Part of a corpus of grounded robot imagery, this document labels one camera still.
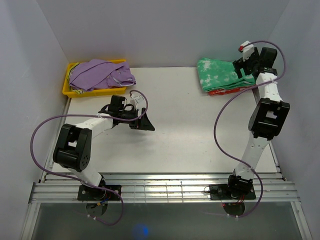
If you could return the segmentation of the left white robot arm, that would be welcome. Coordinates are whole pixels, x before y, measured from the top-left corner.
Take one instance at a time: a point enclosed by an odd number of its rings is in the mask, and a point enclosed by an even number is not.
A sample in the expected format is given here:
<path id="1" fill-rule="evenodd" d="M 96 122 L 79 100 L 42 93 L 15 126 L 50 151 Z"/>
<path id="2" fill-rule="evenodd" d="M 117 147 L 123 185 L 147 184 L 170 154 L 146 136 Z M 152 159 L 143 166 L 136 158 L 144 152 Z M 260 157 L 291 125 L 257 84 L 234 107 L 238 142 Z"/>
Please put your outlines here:
<path id="1" fill-rule="evenodd" d="M 92 140 L 119 124 L 127 124 L 132 130 L 154 131 L 155 127 L 147 116 L 148 106 L 145 95 L 133 90 L 130 100 L 113 95 L 110 103 L 103 106 L 95 117 L 76 125 L 66 123 L 61 127 L 53 161 L 80 179 L 81 199 L 85 196 L 90 201 L 118 198 L 116 194 L 106 191 L 104 177 L 90 164 Z"/>

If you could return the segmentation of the green tie-dye trousers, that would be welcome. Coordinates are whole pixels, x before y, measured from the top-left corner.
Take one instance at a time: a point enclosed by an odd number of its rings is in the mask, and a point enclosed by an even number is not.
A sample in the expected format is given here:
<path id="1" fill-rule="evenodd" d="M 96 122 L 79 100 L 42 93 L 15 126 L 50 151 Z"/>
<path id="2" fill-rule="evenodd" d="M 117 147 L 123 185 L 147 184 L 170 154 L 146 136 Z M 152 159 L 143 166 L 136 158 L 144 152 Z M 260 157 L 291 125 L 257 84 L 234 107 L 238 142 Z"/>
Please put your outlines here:
<path id="1" fill-rule="evenodd" d="M 238 78 L 232 62 L 217 59 L 201 58 L 196 64 L 199 83 L 205 92 L 233 90 L 251 87 L 255 84 L 254 77 L 244 75 Z"/>

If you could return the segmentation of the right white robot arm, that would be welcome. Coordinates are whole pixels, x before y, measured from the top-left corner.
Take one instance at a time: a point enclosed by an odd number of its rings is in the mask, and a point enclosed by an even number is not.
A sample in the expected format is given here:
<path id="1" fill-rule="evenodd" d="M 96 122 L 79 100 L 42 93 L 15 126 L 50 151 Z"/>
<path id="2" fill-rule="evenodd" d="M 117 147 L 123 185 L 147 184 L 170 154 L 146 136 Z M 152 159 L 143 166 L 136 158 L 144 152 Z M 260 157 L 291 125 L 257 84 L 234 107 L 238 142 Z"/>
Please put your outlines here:
<path id="1" fill-rule="evenodd" d="M 259 101 L 249 123 L 249 139 L 240 163 L 228 178 L 226 194 L 231 199 L 255 198 L 253 179 L 261 155 L 270 141 L 279 135 L 290 110 L 277 87 L 278 72 L 273 67 L 278 52 L 274 48 L 258 50 L 252 44 L 243 44 L 242 58 L 232 64 L 238 77 L 252 75 L 258 86 Z"/>

